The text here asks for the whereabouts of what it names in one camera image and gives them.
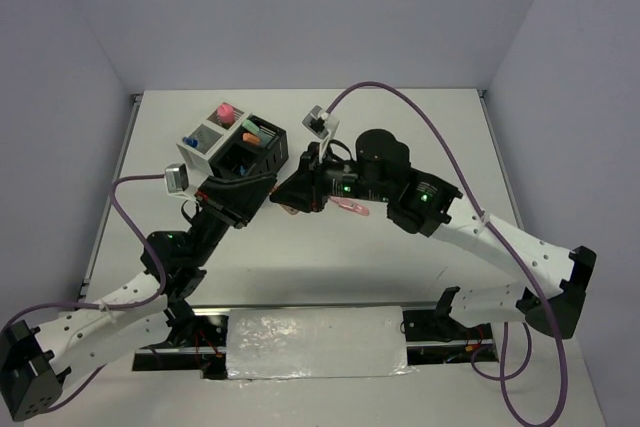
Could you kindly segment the pink utility knife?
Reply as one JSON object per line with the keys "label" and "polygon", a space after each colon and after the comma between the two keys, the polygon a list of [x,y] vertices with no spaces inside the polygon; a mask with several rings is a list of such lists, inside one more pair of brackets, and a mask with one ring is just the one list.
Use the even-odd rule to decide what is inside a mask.
{"label": "pink utility knife", "polygon": [[330,197],[329,200],[335,205],[337,205],[339,208],[347,212],[364,216],[364,217],[370,215],[370,211],[366,206],[363,206],[362,204],[355,202],[353,199],[342,198],[342,197]]}

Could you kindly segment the orange cap highlighter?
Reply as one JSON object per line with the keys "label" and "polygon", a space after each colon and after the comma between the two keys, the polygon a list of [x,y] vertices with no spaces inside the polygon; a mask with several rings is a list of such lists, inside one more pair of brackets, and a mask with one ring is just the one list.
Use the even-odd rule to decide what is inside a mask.
{"label": "orange cap highlighter", "polygon": [[251,134],[249,132],[245,132],[242,135],[242,140],[246,143],[249,143],[251,145],[255,145],[255,146],[260,146],[261,145],[261,140],[259,137],[257,137],[254,134]]}

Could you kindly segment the blue cap spray bottle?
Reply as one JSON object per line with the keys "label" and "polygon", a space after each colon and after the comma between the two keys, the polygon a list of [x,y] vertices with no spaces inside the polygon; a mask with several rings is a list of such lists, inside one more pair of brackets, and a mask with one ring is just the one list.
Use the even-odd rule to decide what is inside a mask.
{"label": "blue cap spray bottle", "polygon": [[182,139],[182,142],[192,148],[196,148],[199,144],[199,141],[196,138],[192,138],[192,137],[184,137]]}

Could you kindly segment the green highlighter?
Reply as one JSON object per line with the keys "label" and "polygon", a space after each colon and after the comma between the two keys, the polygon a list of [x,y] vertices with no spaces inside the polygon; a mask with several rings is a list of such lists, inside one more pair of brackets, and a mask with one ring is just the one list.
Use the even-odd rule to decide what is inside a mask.
{"label": "green highlighter", "polygon": [[261,131],[261,129],[251,120],[249,119],[245,119],[242,122],[242,127],[248,131],[249,133],[251,133],[252,135],[258,137],[258,138],[262,138],[265,137],[266,134],[264,132]]}

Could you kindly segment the pink cap glue bottle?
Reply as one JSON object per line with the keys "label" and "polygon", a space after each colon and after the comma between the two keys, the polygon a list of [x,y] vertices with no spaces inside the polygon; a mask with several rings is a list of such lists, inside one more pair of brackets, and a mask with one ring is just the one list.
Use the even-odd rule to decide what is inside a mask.
{"label": "pink cap glue bottle", "polygon": [[235,109],[228,103],[221,103],[216,109],[218,123],[225,129],[229,129],[235,123]]}

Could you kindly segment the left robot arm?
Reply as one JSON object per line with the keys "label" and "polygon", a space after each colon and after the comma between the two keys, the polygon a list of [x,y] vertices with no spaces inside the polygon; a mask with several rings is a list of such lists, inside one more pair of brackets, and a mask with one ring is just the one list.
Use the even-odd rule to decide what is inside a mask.
{"label": "left robot arm", "polygon": [[189,343],[196,321],[187,299],[204,280],[206,262],[229,229],[248,225],[276,183],[275,174],[261,173],[208,177],[194,187],[181,164],[159,177],[169,193],[195,202],[188,230],[144,235],[116,197],[121,184],[138,178],[117,179],[110,202],[142,243],[142,271],[97,301],[37,304],[2,328],[1,395],[13,421],[62,408],[76,397],[66,388],[79,379],[91,382],[129,352]]}

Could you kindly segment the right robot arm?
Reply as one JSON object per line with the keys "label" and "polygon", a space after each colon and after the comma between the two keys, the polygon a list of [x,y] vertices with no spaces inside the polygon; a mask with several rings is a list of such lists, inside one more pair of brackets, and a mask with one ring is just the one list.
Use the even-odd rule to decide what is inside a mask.
{"label": "right robot arm", "polygon": [[594,251],[554,246],[477,212],[456,186],[413,168],[408,147],[386,130],[362,133],[355,148],[354,159],[342,160],[310,143],[271,201],[304,213],[321,212],[332,197],[381,202],[388,219],[404,232],[456,246],[507,274],[506,285],[443,291],[434,318],[446,338],[503,322],[523,322],[549,337],[573,337],[596,263]]}

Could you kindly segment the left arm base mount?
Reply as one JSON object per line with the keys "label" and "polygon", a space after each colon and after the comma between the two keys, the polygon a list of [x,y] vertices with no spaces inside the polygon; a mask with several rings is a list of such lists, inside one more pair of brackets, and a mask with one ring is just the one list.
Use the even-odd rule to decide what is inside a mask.
{"label": "left arm base mount", "polygon": [[190,372],[204,380],[227,380],[227,312],[197,311],[169,340],[138,350],[133,372]]}

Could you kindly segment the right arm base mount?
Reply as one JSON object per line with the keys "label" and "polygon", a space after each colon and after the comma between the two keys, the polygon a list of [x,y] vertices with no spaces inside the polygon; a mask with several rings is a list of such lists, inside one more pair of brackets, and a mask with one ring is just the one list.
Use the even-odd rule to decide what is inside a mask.
{"label": "right arm base mount", "polygon": [[400,331],[409,366],[498,361],[489,324],[464,327],[450,318],[436,318],[433,308],[403,307]]}

